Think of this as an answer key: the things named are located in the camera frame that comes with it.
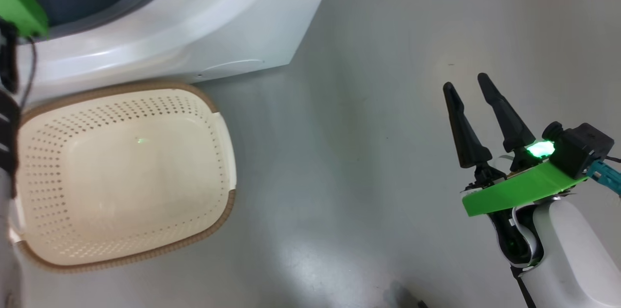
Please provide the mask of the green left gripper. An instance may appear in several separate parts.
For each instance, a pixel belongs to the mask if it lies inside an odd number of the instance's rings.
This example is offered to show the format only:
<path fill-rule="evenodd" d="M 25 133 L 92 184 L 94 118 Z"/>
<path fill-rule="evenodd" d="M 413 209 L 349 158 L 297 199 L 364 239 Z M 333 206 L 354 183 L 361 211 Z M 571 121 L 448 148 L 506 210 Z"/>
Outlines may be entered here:
<path fill-rule="evenodd" d="M 49 35 L 48 16 L 37 0 L 0 0 L 0 17 L 14 25 L 19 37 Z"/>

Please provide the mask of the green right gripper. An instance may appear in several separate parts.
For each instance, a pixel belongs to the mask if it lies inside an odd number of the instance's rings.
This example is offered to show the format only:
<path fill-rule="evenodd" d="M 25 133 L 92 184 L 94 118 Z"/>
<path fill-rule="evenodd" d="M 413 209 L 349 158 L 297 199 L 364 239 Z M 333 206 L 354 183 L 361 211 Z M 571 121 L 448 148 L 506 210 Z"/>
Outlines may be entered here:
<path fill-rule="evenodd" d="M 536 142 L 533 133 L 501 94 L 488 74 L 477 76 L 484 100 L 492 107 L 503 134 L 503 148 L 506 152 L 524 147 L 535 158 L 542 160 L 537 166 L 512 175 L 499 184 L 463 191 L 461 199 L 468 216 L 490 214 L 496 211 L 525 206 L 537 200 L 571 189 L 587 180 L 586 177 L 572 179 L 549 162 L 555 148 L 550 141 Z M 490 150 L 483 146 L 464 113 L 464 104 L 451 82 L 442 87 L 444 100 L 452 129 L 459 166 L 467 169 L 488 164 L 492 159 Z"/>

